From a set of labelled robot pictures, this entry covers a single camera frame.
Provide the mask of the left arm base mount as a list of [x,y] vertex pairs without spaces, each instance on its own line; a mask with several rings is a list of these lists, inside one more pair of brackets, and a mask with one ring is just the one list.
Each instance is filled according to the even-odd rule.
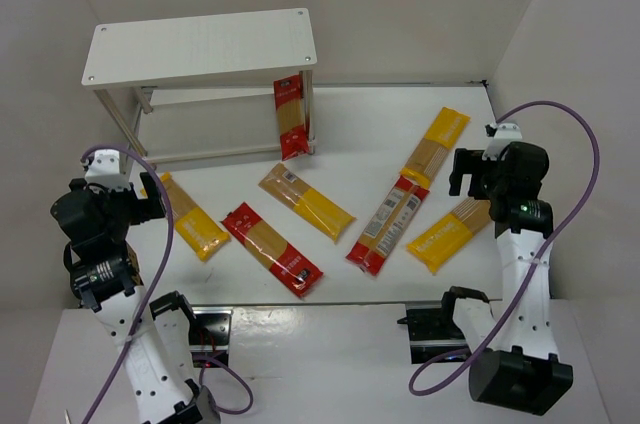
[[192,355],[206,355],[227,364],[233,310],[230,307],[195,307],[195,322],[189,329]]

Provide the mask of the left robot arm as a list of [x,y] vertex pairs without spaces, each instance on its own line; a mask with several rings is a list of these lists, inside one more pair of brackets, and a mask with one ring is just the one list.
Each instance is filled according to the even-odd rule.
[[108,188],[83,178],[51,208],[69,242],[63,263],[73,294],[110,335],[131,384],[142,423],[218,423],[209,389],[199,384],[189,350],[195,316],[173,291],[145,299],[137,257],[126,241],[130,226],[161,219],[166,211],[148,173],[146,196],[132,187]]

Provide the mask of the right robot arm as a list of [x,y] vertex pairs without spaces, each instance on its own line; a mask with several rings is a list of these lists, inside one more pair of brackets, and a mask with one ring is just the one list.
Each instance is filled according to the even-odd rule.
[[547,152],[511,142],[494,153],[459,148],[449,178],[459,194],[489,205],[502,268],[504,308],[494,313],[484,293],[453,287],[450,316],[471,352],[468,386],[476,402],[544,415],[573,384],[551,330],[549,256],[551,206],[538,195],[549,169]]

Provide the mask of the red spaghetti bag top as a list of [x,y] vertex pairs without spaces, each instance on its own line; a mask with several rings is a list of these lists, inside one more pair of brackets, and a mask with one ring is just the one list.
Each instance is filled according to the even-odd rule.
[[303,87],[299,75],[273,83],[281,160],[309,153],[306,121],[303,113]]

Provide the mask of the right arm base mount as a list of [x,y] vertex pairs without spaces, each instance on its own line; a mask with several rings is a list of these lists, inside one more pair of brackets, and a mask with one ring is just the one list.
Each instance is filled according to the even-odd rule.
[[467,346],[462,332],[445,321],[440,305],[407,305],[397,324],[405,326],[412,364],[422,364],[442,353]]

